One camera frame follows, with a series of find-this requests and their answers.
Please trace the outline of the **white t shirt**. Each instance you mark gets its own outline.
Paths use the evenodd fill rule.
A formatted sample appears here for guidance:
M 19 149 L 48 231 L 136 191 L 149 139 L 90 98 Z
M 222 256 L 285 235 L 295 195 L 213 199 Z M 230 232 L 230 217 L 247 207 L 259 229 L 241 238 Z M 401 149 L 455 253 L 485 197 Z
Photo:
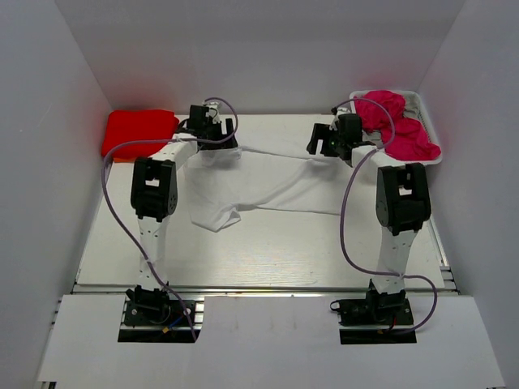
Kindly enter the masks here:
M 199 152 L 183 172 L 191 222 L 212 232 L 255 209 L 337 215 L 349 179 L 340 160 L 241 148 Z

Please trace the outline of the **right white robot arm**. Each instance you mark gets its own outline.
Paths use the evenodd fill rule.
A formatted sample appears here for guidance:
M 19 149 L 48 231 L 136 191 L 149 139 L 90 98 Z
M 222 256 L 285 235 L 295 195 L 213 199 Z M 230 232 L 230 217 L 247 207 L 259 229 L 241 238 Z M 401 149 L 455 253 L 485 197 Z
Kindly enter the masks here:
M 411 246 L 431 217 L 426 167 L 398 161 L 365 140 L 361 118 L 355 113 L 338 114 L 331 124 L 316 123 L 307 152 L 343 160 L 354 169 L 351 180 L 363 168 L 375 178 L 375 214 L 382 238 L 377 268 L 365 272 L 380 295 L 367 301 L 366 312 L 372 321 L 385 323 L 396 312 L 389 296 L 404 290 Z

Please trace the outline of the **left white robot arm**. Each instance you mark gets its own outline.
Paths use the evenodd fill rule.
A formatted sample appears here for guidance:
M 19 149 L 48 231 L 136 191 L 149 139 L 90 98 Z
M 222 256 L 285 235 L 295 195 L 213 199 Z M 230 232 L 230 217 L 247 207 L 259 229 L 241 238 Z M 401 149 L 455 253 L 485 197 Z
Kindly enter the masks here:
M 139 279 L 144 289 L 163 289 L 166 235 L 170 217 L 178 205 L 177 171 L 198 152 L 214 157 L 220 152 L 236 152 L 238 116 L 223 119 L 219 97 L 192 105 L 189 116 L 179 124 L 178 137 L 167 143 L 165 156 L 139 157 L 135 160 L 131 184 L 131 206 L 139 226 Z

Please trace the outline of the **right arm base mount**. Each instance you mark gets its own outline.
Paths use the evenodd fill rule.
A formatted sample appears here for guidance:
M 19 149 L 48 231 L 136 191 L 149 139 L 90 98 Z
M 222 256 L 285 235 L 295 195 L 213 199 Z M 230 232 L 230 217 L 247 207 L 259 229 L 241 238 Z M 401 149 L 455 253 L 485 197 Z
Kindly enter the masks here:
M 342 345 L 415 344 L 414 316 L 406 292 L 380 293 L 369 285 L 362 299 L 332 301 Z

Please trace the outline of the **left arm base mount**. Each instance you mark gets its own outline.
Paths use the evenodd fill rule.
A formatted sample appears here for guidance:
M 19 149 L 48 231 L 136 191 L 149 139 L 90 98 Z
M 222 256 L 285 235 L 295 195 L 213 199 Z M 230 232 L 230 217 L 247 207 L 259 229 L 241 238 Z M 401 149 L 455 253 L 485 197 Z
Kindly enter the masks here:
M 126 291 L 118 342 L 193 344 L 201 331 L 199 308 L 195 300 L 179 301 L 164 289 L 137 285 Z

